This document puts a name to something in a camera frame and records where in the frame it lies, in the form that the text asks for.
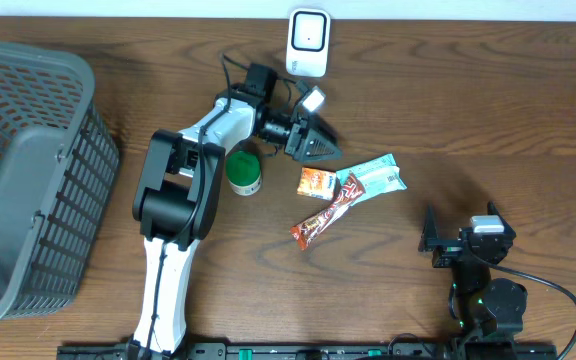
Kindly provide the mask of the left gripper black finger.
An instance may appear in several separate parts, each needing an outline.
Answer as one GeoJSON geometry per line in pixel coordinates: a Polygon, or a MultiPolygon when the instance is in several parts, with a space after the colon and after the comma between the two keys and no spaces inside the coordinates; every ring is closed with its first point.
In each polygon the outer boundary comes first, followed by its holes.
{"type": "Polygon", "coordinates": [[[338,134],[336,130],[319,114],[311,115],[311,128],[315,133],[331,143],[338,142],[338,134]]]}
{"type": "Polygon", "coordinates": [[[317,130],[309,130],[300,150],[301,162],[336,160],[343,152],[334,137],[317,130]]]}

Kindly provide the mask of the orange tissue pack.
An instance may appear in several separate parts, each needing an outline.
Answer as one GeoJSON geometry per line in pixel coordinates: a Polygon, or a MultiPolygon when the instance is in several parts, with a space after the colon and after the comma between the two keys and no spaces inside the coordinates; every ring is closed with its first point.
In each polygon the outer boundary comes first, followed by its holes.
{"type": "Polygon", "coordinates": [[[336,182],[335,172],[303,167],[297,193],[302,196],[331,200],[335,193],[336,182]]]}

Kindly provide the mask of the red chocolate bar wrapper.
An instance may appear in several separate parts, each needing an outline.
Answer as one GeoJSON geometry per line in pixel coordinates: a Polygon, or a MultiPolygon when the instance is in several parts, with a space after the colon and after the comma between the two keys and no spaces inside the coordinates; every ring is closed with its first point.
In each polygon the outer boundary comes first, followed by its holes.
{"type": "Polygon", "coordinates": [[[350,172],[335,200],[319,213],[290,228],[290,233],[301,250],[309,245],[332,223],[342,217],[366,192],[363,183],[350,172]]]}

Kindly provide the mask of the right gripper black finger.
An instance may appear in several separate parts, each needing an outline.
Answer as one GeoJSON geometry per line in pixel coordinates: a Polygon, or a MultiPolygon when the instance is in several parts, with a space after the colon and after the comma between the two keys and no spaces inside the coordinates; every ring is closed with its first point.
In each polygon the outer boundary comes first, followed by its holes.
{"type": "Polygon", "coordinates": [[[419,252],[432,252],[440,245],[440,237],[436,224],[436,216],[433,207],[427,207],[423,230],[418,246],[419,252]]]}
{"type": "Polygon", "coordinates": [[[504,220],[493,201],[487,203],[487,231],[505,231],[507,222],[504,220]]]}

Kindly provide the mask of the mint green wet wipes pack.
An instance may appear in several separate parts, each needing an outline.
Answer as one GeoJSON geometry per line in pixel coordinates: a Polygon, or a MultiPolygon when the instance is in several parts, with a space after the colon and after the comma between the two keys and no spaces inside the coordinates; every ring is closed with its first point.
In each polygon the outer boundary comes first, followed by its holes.
{"type": "Polygon", "coordinates": [[[338,170],[336,175],[341,185],[346,182],[350,174],[353,174],[365,189],[365,193],[355,201],[356,204],[381,194],[407,189],[392,154],[338,170]]]}

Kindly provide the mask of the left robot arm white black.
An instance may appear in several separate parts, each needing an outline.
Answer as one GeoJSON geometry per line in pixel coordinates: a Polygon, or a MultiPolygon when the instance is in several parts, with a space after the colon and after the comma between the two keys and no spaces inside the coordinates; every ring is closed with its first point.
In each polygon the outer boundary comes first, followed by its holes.
{"type": "Polygon", "coordinates": [[[300,163],[340,158],[334,133],[317,115],[324,92],[299,80],[292,109],[277,109],[271,99],[280,79],[272,68],[252,63],[244,82],[228,83],[197,123],[151,137],[132,206],[147,273],[128,358],[168,359],[182,346],[193,258],[214,222],[226,157],[237,145],[258,137],[300,163]]]}

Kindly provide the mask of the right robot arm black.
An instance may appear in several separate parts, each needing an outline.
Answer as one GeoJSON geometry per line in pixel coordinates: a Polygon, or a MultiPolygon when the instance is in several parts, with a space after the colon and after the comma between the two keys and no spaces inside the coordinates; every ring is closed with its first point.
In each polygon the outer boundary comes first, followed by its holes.
{"type": "Polygon", "coordinates": [[[492,278],[491,269],[504,260],[516,232],[495,205],[470,218],[454,239],[439,235],[434,211],[426,212],[418,250],[432,254],[434,268],[452,273],[448,306],[450,316],[464,332],[479,339],[507,339],[523,330],[527,307],[526,288],[506,278],[492,278]]]}

